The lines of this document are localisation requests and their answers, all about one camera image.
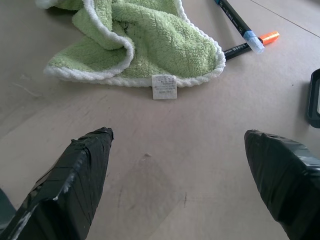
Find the black plastic container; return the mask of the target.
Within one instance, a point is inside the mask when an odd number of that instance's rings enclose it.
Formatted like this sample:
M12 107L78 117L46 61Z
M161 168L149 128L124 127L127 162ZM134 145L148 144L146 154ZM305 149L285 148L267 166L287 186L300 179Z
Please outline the black plastic container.
M320 68L310 77L307 105L307 119L309 124L320 129Z

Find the green towel with white trim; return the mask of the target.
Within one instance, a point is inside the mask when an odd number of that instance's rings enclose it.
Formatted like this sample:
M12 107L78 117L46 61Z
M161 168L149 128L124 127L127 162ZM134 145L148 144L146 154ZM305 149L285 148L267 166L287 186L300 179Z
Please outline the green towel with white trim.
M188 19L182 0L35 0L41 9L73 11L83 38L58 52L45 74L65 81L175 88L218 77L226 57L218 42Z

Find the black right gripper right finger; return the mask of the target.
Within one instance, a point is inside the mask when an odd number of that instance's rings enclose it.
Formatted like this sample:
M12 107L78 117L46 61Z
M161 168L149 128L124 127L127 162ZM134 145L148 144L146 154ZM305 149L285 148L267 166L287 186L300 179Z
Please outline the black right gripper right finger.
M248 165L273 219L290 240L320 240L320 159L294 140L248 130Z

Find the black marker with blue cap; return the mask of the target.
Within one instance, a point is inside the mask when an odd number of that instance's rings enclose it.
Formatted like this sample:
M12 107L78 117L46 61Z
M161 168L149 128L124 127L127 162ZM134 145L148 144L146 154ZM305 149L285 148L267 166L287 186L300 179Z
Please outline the black marker with blue cap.
M237 31L240 33L242 38L247 42L246 34L248 34L251 28L245 23L245 21L240 17L237 11L231 6L228 0L214 0L218 6L223 10L223 12L230 19L232 24L235 26Z

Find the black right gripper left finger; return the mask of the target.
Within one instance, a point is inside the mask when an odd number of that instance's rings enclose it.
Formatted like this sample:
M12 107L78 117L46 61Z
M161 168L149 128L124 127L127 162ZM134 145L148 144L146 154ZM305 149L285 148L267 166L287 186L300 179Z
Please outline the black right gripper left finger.
M18 209L0 188L0 240L86 240L113 140L107 127L73 139Z

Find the black marker with orange cap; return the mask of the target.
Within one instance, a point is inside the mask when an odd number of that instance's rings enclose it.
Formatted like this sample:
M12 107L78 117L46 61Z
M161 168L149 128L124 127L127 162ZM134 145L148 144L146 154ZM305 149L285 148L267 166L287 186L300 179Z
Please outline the black marker with orange cap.
M279 38L280 34L277 31L273 31L268 34L257 37L253 36L253 32L250 31L248 34L245 34L245 36L247 37L246 43L243 43L241 45L232 47L224 51L224 56L226 60L231 60L249 51L261 54L265 49L264 46L275 42Z

